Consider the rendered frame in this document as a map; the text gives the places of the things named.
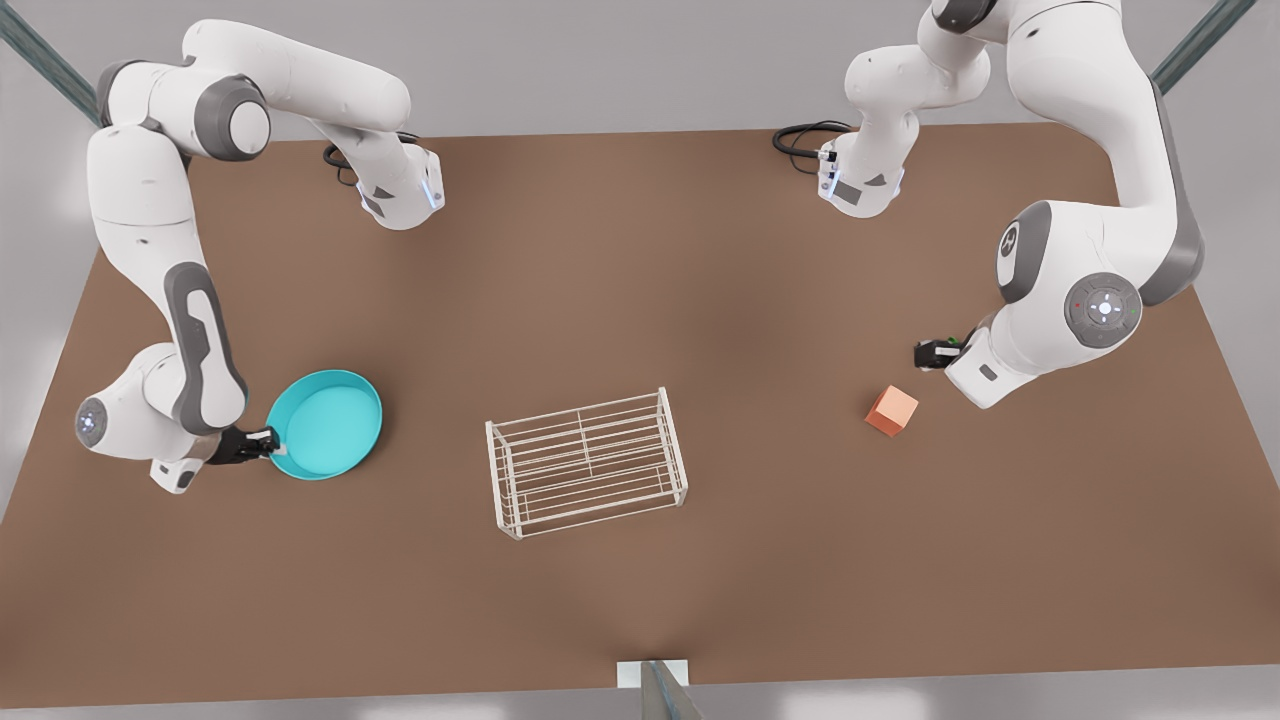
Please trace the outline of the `teal round plate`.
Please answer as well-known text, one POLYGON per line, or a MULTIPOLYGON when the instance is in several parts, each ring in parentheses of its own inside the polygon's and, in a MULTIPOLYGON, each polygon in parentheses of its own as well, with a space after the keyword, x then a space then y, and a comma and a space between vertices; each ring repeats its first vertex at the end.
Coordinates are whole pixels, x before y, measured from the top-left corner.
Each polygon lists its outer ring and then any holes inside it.
POLYGON ((362 462, 381 432, 381 400, 353 372, 330 369, 300 378, 275 400, 268 425, 280 448, 270 456, 280 471, 325 480, 362 462))

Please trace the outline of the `red button switch box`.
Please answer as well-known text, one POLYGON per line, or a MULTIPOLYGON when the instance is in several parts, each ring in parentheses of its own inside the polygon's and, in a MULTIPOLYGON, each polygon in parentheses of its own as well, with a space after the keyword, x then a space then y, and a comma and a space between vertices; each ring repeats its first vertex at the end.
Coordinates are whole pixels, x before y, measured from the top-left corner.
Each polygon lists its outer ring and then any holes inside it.
POLYGON ((887 386, 870 406, 865 421, 888 437, 906 428, 919 401, 896 386, 887 386))

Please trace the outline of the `silver frame post with foot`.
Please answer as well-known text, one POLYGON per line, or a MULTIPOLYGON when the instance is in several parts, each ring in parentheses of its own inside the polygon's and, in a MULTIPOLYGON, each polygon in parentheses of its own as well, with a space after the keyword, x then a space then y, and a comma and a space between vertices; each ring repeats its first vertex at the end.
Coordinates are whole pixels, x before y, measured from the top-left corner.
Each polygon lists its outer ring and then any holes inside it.
POLYGON ((640 691, 640 720, 705 720, 689 696, 686 659, 617 662, 616 679, 618 688, 640 691))

